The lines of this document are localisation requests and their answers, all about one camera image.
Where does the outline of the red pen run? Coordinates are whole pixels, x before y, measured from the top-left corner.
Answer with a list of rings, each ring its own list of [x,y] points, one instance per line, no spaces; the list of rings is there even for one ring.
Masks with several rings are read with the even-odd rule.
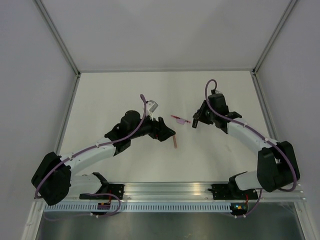
[[[176,119],[184,119],[184,118],[181,118],[181,117],[176,116],[176,115],[171,115],[171,117],[174,118],[175,120],[176,120]]]

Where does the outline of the black purple-tipped marker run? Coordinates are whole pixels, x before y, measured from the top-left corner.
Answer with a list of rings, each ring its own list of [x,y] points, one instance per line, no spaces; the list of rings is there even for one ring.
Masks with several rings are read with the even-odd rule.
[[[196,112],[193,116],[192,116],[193,120],[192,120],[192,128],[196,129],[198,126],[198,122],[199,122],[199,118],[200,115],[198,112]]]

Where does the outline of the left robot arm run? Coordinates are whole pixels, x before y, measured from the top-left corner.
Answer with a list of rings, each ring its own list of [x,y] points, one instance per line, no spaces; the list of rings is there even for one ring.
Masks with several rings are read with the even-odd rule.
[[[104,199],[109,193],[108,181],[99,173],[79,176],[78,173],[102,160],[114,157],[131,146],[133,139],[149,136],[164,142],[175,135],[162,117],[141,116],[129,110],[111,131],[94,145],[76,153],[57,155],[47,153],[35,171],[31,183],[35,187],[35,198],[44,199],[53,206],[71,193],[82,199]]]

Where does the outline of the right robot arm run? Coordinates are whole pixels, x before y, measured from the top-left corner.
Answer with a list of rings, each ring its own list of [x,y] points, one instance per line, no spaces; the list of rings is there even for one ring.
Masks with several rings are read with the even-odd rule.
[[[214,93],[205,99],[193,115],[192,127],[198,123],[215,125],[230,135],[257,157],[257,169],[238,173],[228,180],[228,194],[235,199],[249,190],[286,191],[285,186],[292,185],[293,191],[300,179],[294,148],[288,141],[279,142],[263,136],[250,127],[236,111],[230,111],[223,94]]]

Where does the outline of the orange highlighter pen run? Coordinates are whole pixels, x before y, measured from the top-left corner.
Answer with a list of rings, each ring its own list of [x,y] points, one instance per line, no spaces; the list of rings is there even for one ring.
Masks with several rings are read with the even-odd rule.
[[[172,139],[173,139],[173,145],[174,145],[174,148],[175,148],[175,149],[177,149],[177,148],[178,148],[178,144],[177,144],[177,138],[176,138],[176,135],[174,135],[174,136],[172,137]]]

